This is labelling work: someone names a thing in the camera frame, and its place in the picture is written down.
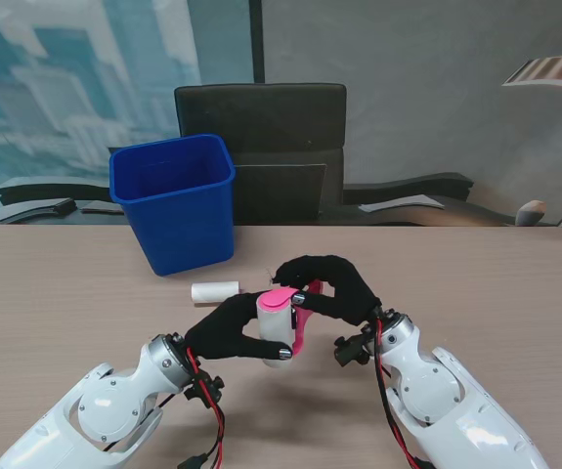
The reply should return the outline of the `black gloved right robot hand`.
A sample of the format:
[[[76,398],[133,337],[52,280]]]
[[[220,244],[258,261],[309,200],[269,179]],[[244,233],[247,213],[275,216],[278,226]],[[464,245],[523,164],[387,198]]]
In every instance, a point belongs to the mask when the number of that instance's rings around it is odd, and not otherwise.
[[[294,300],[297,306],[355,326],[382,306],[355,266],[336,255],[304,255],[287,261],[276,270],[272,283],[301,290],[315,280],[331,286],[333,296],[301,291]]]

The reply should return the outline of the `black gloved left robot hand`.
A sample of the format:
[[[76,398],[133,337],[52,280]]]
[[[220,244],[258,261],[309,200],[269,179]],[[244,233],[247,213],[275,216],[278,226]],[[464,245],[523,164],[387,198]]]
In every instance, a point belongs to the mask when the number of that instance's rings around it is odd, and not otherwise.
[[[288,361],[289,345],[246,336],[243,329],[257,318],[256,302],[261,292],[234,295],[194,325],[185,335],[185,347],[206,360],[253,358]]]

